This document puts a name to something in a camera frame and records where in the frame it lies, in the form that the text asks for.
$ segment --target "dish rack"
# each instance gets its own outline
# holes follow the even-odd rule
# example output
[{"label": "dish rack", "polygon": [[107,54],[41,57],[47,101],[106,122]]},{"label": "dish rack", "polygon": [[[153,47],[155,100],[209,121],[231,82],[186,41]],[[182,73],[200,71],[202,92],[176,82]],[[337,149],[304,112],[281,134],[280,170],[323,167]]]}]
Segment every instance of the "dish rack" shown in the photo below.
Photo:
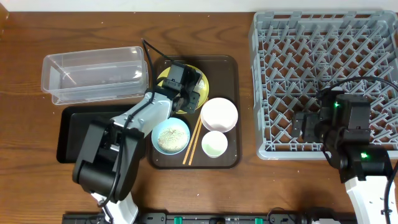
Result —
[{"label": "dish rack", "polygon": [[[317,90],[351,77],[398,80],[397,15],[374,12],[257,12],[249,33],[257,155],[325,159],[322,145],[293,138],[294,111],[318,111]],[[398,98],[388,85],[341,85],[371,100],[371,143],[398,158]]]}]

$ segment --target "green connector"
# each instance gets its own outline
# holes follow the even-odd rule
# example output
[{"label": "green connector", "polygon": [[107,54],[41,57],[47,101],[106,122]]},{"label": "green connector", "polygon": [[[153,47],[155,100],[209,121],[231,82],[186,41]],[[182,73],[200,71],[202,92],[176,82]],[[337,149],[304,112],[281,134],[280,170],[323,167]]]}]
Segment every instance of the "green connector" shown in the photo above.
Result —
[{"label": "green connector", "polygon": [[264,222],[262,221],[262,218],[255,218],[254,219],[254,224],[263,224]]},{"label": "green connector", "polygon": [[182,217],[174,217],[174,224],[182,224]]}]

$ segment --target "black tray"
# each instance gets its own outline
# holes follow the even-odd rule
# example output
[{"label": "black tray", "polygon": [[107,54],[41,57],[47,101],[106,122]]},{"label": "black tray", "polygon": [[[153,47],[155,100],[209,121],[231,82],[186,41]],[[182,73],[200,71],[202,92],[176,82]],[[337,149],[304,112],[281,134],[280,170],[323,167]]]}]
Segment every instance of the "black tray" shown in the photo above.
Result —
[{"label": "black tray", "polygon": [[[201,140],[208,130],[202,126],[200,135],[195,149],[195,155],[192,160],[192,165],[188,165],[190,150],[187,162],[182,164],[187,152],[186,147],[182,152],[167,156],[158,152],[152,144],[147,143],[147,158],[148,161],[157,169],[228,169],[236,166],[241,158],[241,119],[239,112],[239,81],[238,81],[238,66],[235,59],[225,55],[212,55],[212,56],[189,56],[178,57],[171,56],[172,59],[193,65],[199,68],[207,77],[209,81],[210,91],[209,99],[222,97],[233,102],[238,109],[239,119],[236,126],[225,133],[228,139],[228,148],[224,154],[216,159],[208,157],[201,148]],[[170,61],[160,58],[155,63],[157,75],[170,66]],[[190,128],[191,136],[197,123],[200,109],[196,110],[194,114],[176,115],[174,117],[180,118],[186,122]]]},{"label": "black tray", "polygon": [[79,155],[90,121],[103,117],[111,119],[121,115],[133,105],[70,106],[62,111],[57,160],[74,163]]}]

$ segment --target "clear plastic container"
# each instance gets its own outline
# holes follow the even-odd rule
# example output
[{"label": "clear plastic container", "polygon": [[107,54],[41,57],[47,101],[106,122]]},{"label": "clear plastic container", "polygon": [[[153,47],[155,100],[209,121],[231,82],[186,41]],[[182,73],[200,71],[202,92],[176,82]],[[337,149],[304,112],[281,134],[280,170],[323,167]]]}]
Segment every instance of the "clear plastic container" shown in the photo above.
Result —
[{"label": "clear plastic container", "polygon": [[118,100],[143,96],[148,71],[140,47],[87,50],[48,55],[42,91],[55,105]]}]

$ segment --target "wooden table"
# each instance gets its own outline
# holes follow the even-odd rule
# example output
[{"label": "wooden table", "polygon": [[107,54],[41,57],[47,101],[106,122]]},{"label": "wooden table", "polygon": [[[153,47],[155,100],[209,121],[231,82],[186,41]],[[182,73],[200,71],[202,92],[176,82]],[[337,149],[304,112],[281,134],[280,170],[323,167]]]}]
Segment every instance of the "wooden table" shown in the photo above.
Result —
[{"label": "wooden table", "polygon": [[141,37],[169,55],[234,57],[243,129],[243,158],[234,169],[155,170],[142,160],[132,190],[142,210],[266,213],[276,206],[324,206],[353,212],[338,171],[326,161],[257,157],[248,42],[253,15],[12,12],[0,41],[0,222],[60,223],[65,212],[98,211],[72,181],[73,164],[55,158],[64,106],[42,93],[42,62],[49,54],[141,45]]}]

